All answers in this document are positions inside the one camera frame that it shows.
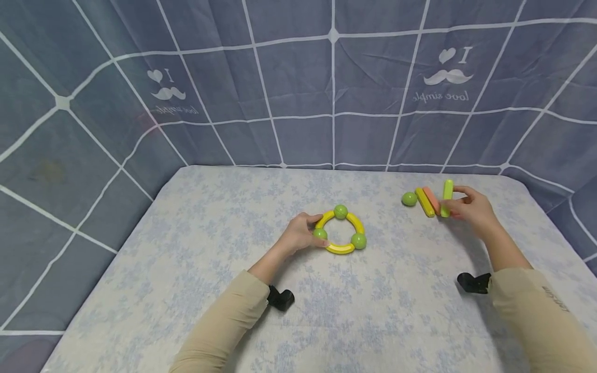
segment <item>yellow stick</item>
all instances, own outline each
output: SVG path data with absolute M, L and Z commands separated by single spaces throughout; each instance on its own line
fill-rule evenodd
M 444 183 L 444 199 L 452 199 L 452 195 L 454 194 L 454 182 L 450 179 L 446 180 Z M 446 207 L 441 208 L 440 215 L 442 218 L 447 218 L 450 216 L 450 210 Z
M 434 217 L 435 211 L 433 211 L 433 206 L 431 206 L 431 202 L 429 202 L 429 198 L 427 198 L 423 189 L 416 188 L 414 193 L 417 195 L 418 201 L 421 203 L 425 215 L 430 218 Z

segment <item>toy ring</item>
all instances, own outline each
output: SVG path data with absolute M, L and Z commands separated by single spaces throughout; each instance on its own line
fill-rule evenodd
M 348 212 L 348 209 L 344 205 L 337 205 L 334 207 L 332 211 L 328 211 L 324 214 L 324 217 L 321 218 L 315 224 L 315 230 L 313 231 L 313 235 L 317 238 L 321 239 L 328 239 L 328 232 L 324 230 L 324 225 L 328 221 L 330 221 L 333 217 L 336 219 L 346 219 L 348 220 L 352 226 L 355 228 L 356 233 L 352 235 L 350 239 L 350 243 L 348 245 L 336 245 L 330 242 L 330 245 L 326 247 L 329 252 L 333 252 L 334 254 L 349 254 L 353 252 L 355 249 L 364 249 L 367 245 L 367 238 L 365 237 L 365 228 L 363 228 L 363 224 L 356 217 L 354 214 Z

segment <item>mustache logo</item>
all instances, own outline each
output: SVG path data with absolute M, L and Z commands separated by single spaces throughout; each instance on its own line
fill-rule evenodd
M 162 88 L 159 90 L 158 93 L 152 93 L 152 95 L 160 100 L 169 100 L 172 98 L 172 96 L 176 96 L 177 98 L 184 100 L 186 99 L 186 93 L 179 91 L 178 88 L 176 87 L 172 87 L 172 88 Z
M 462 83 L 469 81 L 469 79 L 472 77 L 473 77 L 472 75 L 466 76 L 466 75 L 464 75 L 464 73 L 462 71 L 460 71 L 458 69 L 454 69 L 454 70 L 450 70 L 450 71 L 440 70 L 440 71 L 436 72 L 435 74 L 433 74 L 429 78 L 423 77 L 423 80 L 425 81 L 425 84 L 427 84 L 427 85 L 440 84 L 444 80 L 447 80 L 448 82 L 454 83 L 454 84 L 462 84 Z

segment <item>bed sheet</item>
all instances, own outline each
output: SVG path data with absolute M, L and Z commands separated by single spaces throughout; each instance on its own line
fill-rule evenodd
M 268 309 L 226 371 L 524 372 L 519 344 L 460 272 L 489 272 L 463 222 L 427 218 L 401 195 L 446 178 L 491 199 L 530 262 L 597 342 L 597 279 L 518 181 L 490 175 L 191 166 L 160 191 L 68 327 L 45 372 L 165 372 L 191 327 L 288 220 L 343 203 L 367 247 L 299 252 L 276 279 L 296 303 Z M 326 225 L 348 242 L 347 221 Z

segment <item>black object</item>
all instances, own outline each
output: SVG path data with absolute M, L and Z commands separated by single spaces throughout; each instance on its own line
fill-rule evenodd
M 478 277 L 473 277 L 470 273 L 461 273 L 456 278 L 456 281 L 462 286 L 466 292 L 473 292 L 477 294 L 487 294 L 487 288 L 489 287 L 489 279 L 491 273 L 486 273 Z
M 280 294 L 275 286 L 269 285 L 269 296 L 267 297 L 267 301 L 275 309 L 286 312 L 286 310 L 288 310 L 294 303 L 294 294 L 288 289 L 282 291 L 282 294 Z

